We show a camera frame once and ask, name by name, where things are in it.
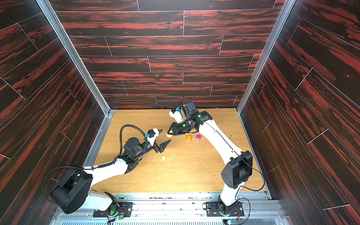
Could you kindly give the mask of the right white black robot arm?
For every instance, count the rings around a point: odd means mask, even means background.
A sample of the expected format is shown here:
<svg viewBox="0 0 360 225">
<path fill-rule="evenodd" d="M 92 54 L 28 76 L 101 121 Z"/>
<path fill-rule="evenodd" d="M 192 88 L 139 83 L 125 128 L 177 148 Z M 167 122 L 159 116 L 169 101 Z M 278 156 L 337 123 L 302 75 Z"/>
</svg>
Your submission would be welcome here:
<svg viewBox="0 0 360 225">
<path fill-rule="evenodd" d="M 219 153 L 225 163 L 221 172 L 224 189 L 218 198 L 218 207 L 225 215 L 232 210 L 237 196 L 252 175 L 253 156 L 243 152 L 220 130 L 213 117 L 206 111 L 199 112 L 193 101 L 173 108 L 169 115 L 175 119 L 167 134 L 179 136 L 199 132 Z"/>
</svg>

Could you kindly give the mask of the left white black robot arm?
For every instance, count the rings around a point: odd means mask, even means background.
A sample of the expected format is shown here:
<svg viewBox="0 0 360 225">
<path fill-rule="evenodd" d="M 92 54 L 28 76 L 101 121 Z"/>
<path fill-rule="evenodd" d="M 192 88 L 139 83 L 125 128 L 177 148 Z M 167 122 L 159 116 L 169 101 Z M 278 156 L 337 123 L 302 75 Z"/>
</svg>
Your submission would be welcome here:
<svg viewBox="0 0 360 225">
<path fill-rule="evenodd" d="M 145 134 L 143 143 L 140 143 L 136 137 L 128 139 L 122 147 L 124 152 L 111 162 L 96 166 L 69 168 L 51 192 L 51 198 L 65 214 L 79 209 L 94 209 L 107 212 L 109 216 L 115 215 L 119 210 L 116 198 L 109 192 L 93 191 L 91 190 L 92 186 L 114 176 L 133 171 L 140 159 L 150 151 L 162 153 L 171 141 L 167 140 L 157 144 L 156 138 L 160 133 L 161 130 L 156 128 L 149 130 Z"/>
</svg>

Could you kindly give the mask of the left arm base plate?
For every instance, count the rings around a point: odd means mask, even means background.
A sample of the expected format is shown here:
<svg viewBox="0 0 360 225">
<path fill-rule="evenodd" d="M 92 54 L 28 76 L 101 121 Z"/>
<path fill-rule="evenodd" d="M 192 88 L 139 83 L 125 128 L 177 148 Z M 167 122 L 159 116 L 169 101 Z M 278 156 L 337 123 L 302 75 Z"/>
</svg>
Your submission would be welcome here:
<svg viewBox="0 0 360 225">
<path fill-rule="evenodd" d="M 113 202 L 105 211 L 95 210 L 94 218 L 128 218 L 131 216 L 133 208 L 132 202 Z"/>
</svg>

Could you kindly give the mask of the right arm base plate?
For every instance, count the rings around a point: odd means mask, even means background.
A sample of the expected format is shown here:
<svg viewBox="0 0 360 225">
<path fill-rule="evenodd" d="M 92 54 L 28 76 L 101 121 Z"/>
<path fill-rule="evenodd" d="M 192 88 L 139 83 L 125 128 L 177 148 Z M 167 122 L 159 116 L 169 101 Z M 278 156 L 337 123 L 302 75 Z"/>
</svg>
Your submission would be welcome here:
<svg viewBox="0 0 360 225">
<path fill-rule="evenodd" d="M 225 206 L 222 202 L 205 202 L 202 204 L 202 208 L 208 217 L 243 217 L 245 215 L 239 201 L 230 206 Z"/>
</svg>

